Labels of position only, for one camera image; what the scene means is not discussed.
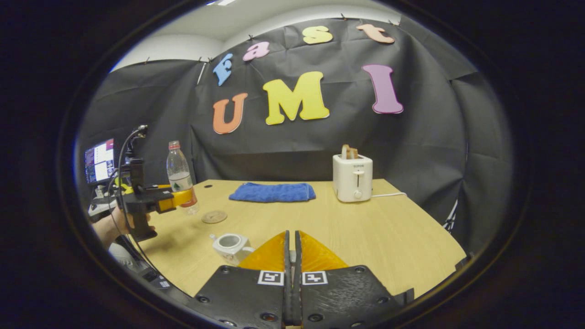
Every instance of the folded towel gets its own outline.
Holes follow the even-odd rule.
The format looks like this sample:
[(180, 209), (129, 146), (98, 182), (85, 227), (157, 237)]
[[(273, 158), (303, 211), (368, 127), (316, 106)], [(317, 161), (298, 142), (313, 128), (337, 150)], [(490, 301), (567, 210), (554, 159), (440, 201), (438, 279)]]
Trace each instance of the folded towel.
[(255, 202), (308, 201), (316, 197), (313, 187), (307, 183), (261, 185), (245, 183), (229, 196), (230, 200)]

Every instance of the toaster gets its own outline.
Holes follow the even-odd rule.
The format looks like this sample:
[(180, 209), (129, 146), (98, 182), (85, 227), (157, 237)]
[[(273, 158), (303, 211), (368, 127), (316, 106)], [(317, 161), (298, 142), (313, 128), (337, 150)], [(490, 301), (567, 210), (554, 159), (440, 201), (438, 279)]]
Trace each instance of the toaster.
[(333, 190), (342, 202), (359, 202), (371, 197), (373, 162), (358, 155), (358, 159), (342, 159), (333, 156)]

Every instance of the ceiling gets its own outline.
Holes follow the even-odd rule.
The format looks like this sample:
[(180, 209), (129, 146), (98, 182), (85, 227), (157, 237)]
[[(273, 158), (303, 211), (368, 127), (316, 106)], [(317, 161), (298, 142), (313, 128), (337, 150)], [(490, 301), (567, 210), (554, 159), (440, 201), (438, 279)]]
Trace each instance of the ceiling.
[(395, 13), (387, 6), (372, 0), (236, 0), (227, 6), (202, 6), (167, 24), (151, 36), (192, 34), (225, 41), (235, 33), (267, 18), (295, 9), (322, 5), (351, 5)]

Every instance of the cork coaster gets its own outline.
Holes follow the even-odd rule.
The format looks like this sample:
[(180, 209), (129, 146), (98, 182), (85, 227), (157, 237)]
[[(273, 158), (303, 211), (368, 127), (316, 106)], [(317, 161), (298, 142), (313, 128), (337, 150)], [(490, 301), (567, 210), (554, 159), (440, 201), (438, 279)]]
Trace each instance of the cork coaster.
[(215, 224), (215, 223), (219, 223), (219, 222), (223, 221), (227, 217), (228, 217), (228, 215), (224, 211), (216, 210), (216, 211), (211, 211), (211, 212), (203, 215), (203, 218), (201, 219), (201, 221), (203, 221), (204, 223), (207, 223), (207, 224)]

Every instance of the monitor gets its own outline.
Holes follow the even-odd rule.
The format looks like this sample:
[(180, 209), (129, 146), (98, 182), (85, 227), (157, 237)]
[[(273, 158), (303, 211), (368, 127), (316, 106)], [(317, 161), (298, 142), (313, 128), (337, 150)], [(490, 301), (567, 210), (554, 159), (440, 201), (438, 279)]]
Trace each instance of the monitor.
[(91, 185), (106, 183), (114, 171), (113, 138), (85, 151), (85, 178)]

